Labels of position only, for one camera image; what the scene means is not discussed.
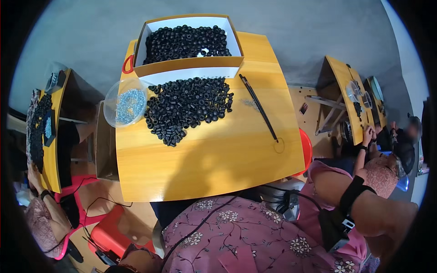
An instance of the black watch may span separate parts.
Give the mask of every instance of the black watch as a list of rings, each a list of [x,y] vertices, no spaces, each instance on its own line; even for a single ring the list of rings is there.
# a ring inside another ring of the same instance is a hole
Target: black watch
[[[48,190],[43,190],[42,193],[39,195],[42,201],[44,201],[44,197],[46,195],[52,196]]]
[[[367,152],[367,147],[364,146],[364,145],[359,145],[358,148],[363,149],[363,150],[365,150]]]

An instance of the red scissors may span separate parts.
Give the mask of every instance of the red scissors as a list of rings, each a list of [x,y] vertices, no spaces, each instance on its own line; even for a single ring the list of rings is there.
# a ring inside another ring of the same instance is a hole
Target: red scissors
[[[122,71],[124,74],[129,74],[129,73],[132,73],[132,72],[134,71],[134,54],[135,54],[136,43],[137,43],[137,42],[135,42],[135,44],[134,44],[134,52],[132,53],[132,55],[130,55],[130,56],[125,60],[125,62],[123,63],[123,67],[121,68],[121,71]],[[129,69],[129,70],[126,70],[126,64],[128,63],[128,61],[129,61],[129,63],[130,63],[130,69]]]

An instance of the black chopsticks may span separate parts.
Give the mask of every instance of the black chopsticks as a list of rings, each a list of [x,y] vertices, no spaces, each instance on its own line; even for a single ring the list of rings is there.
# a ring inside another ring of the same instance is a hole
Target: black chopsticks
[[[256,105],[258,106],[258,109],[260,110],[261,115],[262,115],[263,118],[264,118],[264,121],[267,123],[267,127],[269,128],[270,133],[271,133],[272,136],[273,136],[273,139],[275,139],[276,142],[279,143],[279,141],[277,140],[277,137],[276,137],[276,135],[275,135],[275,133],[274,133],[274,131],[273,131],[272,125],[270,124],[270,121],[269,121],[269,119],[267,118],[266,112],[264,112],[264,109],[263,109],[263,107],[261,106],[261,103],[260,103],[260,101],[258,100],[257,96],[255,95],[255,92],[253,91],[253,89],[252,89],[252,87],[250,86],[249,82],[246,80],[246,77],[243,77],[241,74],[240,74],[239,76],[240,76],[241,80],[243,81],[244,85],[246,86],[247,90],[249,91],[250,95],[252,96],[253,100],[255,101]]]

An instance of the red stool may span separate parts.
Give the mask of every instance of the red stool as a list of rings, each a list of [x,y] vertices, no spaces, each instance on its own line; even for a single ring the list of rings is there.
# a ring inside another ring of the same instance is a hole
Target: red stool
[[[96,181],[100,181],[99,179],[96,178],[95,175],[79,175],[79,176],[72,176],[71,177],[71,182],[72,185],[62,188],[62,193],[55,193],[55,201],[57,203],[59,203],[61,201],[61,198],[64,196],[67,196],[69,194],[72,194],[74,192],[74,199],[76,200],[76,204],[77,207],[79,208],[79,226],[75,229],[73,229],[72,231],[70,231],[69,234],[67,234],[67,236],[65,236],[64,239],[64,245],[62,247],[62,252],[61,254],[56,257],[56,260],[60,260],[65,256],[65,253],[67,251],[67,245],[68,245],[68,240],[70,238],[70,236],[79,228],[81,228],[83,226],[87,226],[87,225],[92,225],[95,224],[97,222],[100,222],[101,220],[103,220],[103,218],[105,218],[106,214],[103,215],[99,215],[99,216],[93,216],[93,217],[87,217],[87,221],[85,222],[85,215],[86,215],[86,211],[84,210],[84,208],[82,207],[82,203],[80,202],[80,197],[79,197],[79,191],[77,190],[79,188],[79,186],[85,186],[87,184],[96,182]]]
[[[116,205],[91,232],[91,238],[99,248],[105,252],[112,250],[120,258],[123,256],[128,246],[133,243],[118,230],[118,223],[123,213],[123,207]],[[146,247],[149,251],[155,253],[152,240],[148,241],[146,245],[135,245],[138,248]],[[96,252],[96,248],[89,242],[88,247],[93,253]]]
[[[312,162],[312,145],[311,140],[309,139],[309,136],[301,129],[299,128],[299,132],[301,135],[301,142],[302,142],[302,149],[303,149],[303,159],[305,161],[305,170],[295,173],[292,176],[298,176],[306,172],[308,170],[309,165]]]

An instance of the cardboard box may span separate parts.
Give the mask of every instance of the cardboard box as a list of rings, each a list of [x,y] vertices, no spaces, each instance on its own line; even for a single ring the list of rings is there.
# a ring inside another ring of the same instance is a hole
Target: cardboard box
[[[193,28],[213,27],[217,25],[226,33],[226,47],[232,56],[194,57],[155,62],[143,65],[146,59],[146,38],[159,28],[188,25]],[[134,71],[137,76],[154,85],[177,79],[194,77],[233,78],[244,60],[243,51],[234,26],[228,15],[220,14],[186,14],[163,17],[146,21],[138,38],[134,54]]]
[[[115,148],[115,128],[106,122],[103,115],[103,102],[99,105],[95,143],[97,178],[120,182]]]

